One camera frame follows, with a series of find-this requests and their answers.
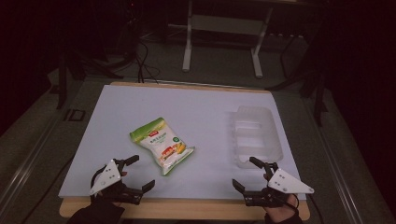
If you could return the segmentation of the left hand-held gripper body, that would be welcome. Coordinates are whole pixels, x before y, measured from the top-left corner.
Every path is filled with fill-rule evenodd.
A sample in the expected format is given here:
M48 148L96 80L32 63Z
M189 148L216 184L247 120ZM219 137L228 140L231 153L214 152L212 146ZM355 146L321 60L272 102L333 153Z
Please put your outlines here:
M101 197L113 203L140 204L142 189L128 188L122 182L123 168L129 166L124 161L112 159L93 175L89 192L92 203L97 197Z

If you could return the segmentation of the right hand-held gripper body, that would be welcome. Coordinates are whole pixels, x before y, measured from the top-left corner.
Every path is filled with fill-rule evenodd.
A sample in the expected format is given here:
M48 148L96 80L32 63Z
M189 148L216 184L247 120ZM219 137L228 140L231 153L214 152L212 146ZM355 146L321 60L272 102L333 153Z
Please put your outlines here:
M290 195L312 194L314 189L280 169L276 162L264 163L267 186L259 191L245 190L246 206L282 207Z

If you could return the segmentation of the clear plastic tray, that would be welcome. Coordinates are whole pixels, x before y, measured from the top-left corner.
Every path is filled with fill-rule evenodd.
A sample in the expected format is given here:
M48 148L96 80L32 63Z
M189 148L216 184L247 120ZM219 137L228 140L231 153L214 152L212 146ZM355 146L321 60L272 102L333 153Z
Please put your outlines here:
M269 108L241 105L233 113L232 121L234 160L239 168L255 169L250 157L264 162L283 159L276 122Z

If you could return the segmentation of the green and white snack packet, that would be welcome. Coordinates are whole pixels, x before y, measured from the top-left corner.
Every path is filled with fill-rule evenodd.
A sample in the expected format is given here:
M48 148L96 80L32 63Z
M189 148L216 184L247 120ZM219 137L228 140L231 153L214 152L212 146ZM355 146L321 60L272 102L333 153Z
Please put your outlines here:
M130 133L132 141L149 150L156 163L167 175L195 150L189 147L168 125L164 118L157 118Z

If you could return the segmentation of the person's right hand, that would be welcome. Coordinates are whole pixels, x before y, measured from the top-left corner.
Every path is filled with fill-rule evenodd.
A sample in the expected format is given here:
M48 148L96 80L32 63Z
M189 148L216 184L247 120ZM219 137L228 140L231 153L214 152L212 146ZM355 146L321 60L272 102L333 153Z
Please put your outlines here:
M263 210L266 212L264 221L271 218L275 222L285 220L290 217L299 217L297 209L297 198L294 195L290 195L287 204L282 207L264 207Z

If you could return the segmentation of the wooden table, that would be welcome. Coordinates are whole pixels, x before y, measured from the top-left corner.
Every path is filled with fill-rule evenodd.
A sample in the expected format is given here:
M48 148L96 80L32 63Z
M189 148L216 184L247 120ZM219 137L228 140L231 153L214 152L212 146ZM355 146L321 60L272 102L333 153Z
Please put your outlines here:
M112 83L116 86L152 87L156 84ZM162 88L186 90L211 90L211 91L246 91L220 88L175 87L158 85ZM89 204L89 193L81 197L66 197L60 208L63 217L72 216L78 209ZM246 207L243 197L241 199L157 199L146 194L139 205L128 204L125 207L126 218L158 218L158 219L229 219L229 220L254 220L263 217L263 211L258 207Z

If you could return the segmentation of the pale blue table mat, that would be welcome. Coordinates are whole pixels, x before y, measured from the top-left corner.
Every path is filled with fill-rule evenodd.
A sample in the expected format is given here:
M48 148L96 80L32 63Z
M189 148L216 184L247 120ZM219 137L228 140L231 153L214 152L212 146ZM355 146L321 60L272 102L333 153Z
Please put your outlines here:
M234 160L232 115L240 106L266 107L273 112L283 159L279 166L299 174L273 96L266 92L211 91L136 86L104 86L76 156L59 192L60 197L88 195L93 174L112 159L139 156L128 167L124 183L141 188L155 183L148 197L157 199L241 199L232 182L262 189L266 182L256 166L242 169ZM164 118L194 152L168 175L152 154L135 144L130 133Z

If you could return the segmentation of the black metal stand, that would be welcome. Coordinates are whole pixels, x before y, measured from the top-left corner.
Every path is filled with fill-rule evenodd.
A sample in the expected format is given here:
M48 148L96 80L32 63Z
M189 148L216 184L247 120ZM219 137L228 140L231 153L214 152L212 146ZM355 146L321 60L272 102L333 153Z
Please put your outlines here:
M325 91L325 75L317 68L309 68L301 74L304 81L299 93L304 98L314 96L313 117L316 124L321 127L321 113L326 111L326 106L323 103L323 96Z
M75 80L82 80L85 77L80 58L76 49L63 49L59 55L58 68L58 85L56 92L58 94L57 108L61 109L67 99L67 72Z

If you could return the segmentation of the power strip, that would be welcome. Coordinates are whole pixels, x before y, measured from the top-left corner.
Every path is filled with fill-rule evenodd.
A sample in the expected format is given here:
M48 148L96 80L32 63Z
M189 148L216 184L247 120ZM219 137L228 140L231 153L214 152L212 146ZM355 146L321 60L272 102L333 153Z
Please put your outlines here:
M270 33L269 36L275 39L304 39L303 35L293 35L293 34L278 34L278 33Z

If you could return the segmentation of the aluminium floor rail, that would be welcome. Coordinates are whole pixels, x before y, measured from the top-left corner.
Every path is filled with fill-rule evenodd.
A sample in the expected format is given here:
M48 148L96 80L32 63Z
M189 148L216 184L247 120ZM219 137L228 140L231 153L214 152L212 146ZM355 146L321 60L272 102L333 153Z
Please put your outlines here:
M42 147L46 144L52 130L56 127L59 119L52 118L45 126L45 129L38 136L33 148L29 151L17 171L12 176L5 190L0 194L0 219L7 215L7 211L13 204L25 182L32 173L35 163L41 153Z
M344 210L346 211L346 215L348 217L349 223L359 224L359 222L361 221L361 216L357 211L356 204L350 194L349 187L343 176L343 173L340 170L339 164L336 158L334 157L329 141L327 140L325 133L323 132L323 129L317 125L317 122L314 118L313 105L309 99L303 99L303 103L304 103L304 108L307 114L309 115L309 118L311 119L311 123L314 125L314 128L317 134L319 135L319 139L321 145L323 146L324 154L330 169L330 174L334 186L338 192Z

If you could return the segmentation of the black floor bracket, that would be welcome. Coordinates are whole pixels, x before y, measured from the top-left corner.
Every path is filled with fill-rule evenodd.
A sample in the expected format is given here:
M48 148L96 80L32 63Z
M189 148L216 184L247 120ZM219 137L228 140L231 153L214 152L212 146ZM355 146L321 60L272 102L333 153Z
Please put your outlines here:
M68 109L64 115L63 121L83 121L86 115L85 110Z

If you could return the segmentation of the white metal table frame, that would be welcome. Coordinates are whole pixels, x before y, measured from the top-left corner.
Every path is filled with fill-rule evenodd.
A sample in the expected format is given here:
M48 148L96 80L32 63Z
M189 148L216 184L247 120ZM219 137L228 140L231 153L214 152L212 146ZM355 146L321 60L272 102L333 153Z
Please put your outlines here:
M192 42L191 36L193 30L238 34L238 35L255 35L258 37L257 44L250 49L251 60L256 78L263 78L263 71L259 53L262 42L266 35L269 21L273 14L273 8L269 7L263 21L245 20L237 18L226 18L217 16L206 16L194 14L192 12L193 0L188 1L188 17L187 17L187 38L184 50L182 71L189 72L191 68L191 52Z

